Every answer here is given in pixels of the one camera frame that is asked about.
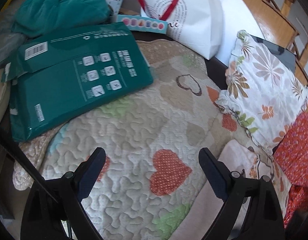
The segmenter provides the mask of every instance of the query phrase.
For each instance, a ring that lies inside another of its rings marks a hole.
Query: white floral cloth
[[[228,88],[215,103],[223,113],[234,114],[253,142],[272,155],[306,109],[308,87],[246,31],[239,31],[237,38],[225,73]]]

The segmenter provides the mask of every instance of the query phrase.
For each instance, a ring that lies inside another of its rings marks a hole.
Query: bag handle
[[[170,15],[172,14],[172,12],[174,11],[178,1],[179,0],[172,0],[171,4],[167,7],[167,9],[163,13],[163,15],[159,18],[159,20],[166,21],[170,17]],[[147,4],[146,4],[145,0],[138,0],[138,2],[141,5],[141,7],[143,8],[143,10],[145,11],[145,13],[147,15],[149,15],[148,10],[147,10]]]

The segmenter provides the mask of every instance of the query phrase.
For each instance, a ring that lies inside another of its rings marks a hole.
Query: beige cushion
[[[10,82],[1,83],[1,76],[4,69],[0,69],[0,122],[9,105],[11,85]]]

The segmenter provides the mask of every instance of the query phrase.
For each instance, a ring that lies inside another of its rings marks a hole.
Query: green plastic package
[[[152,84],[147,62],[124,23],[56,31],[21,46],[2,81],[12,80],[16,141]]]

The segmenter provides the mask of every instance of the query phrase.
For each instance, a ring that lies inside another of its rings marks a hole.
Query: black rod
[[[49,189],[46,185],[45,179],[42,175],[37,171],[37,169],[33,166],[30,160],[25,156],[24,152],[20,149],[18,144],[13,141],[11,136],[7,134],[0,127],[0,145],[10,154],[21,166],[25,169],[25,171],[36,181],[45,191],[46,193],[56,202],[60,203],[59,197]]]

